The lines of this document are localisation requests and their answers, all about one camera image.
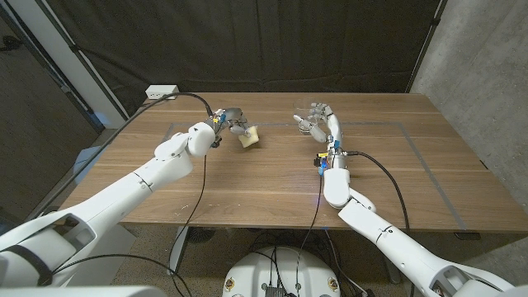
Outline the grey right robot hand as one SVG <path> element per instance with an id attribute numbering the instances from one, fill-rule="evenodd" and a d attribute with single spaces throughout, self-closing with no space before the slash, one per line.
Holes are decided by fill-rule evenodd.
<path id="1" fill-rule="evenodd" d="M 302 134 L 309 134 L 317 142 L 327 145 L 331 168 L 347 168 L 342 149 L 342 128 L 330 105 L 301 101 L 295 105 L 293 118 Z"/>

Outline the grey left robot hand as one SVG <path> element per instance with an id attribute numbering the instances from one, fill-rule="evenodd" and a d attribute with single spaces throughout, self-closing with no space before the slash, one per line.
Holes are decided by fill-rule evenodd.
<path id="1" fill-rule="evenodd" d="M 249 137 L 251 135 L 248 121 L 243 111 L 237 107 L 218 109 L 213 115 L 213 130 L 216 135 L 223 130 L 229 130 L 237 136 Z"/>

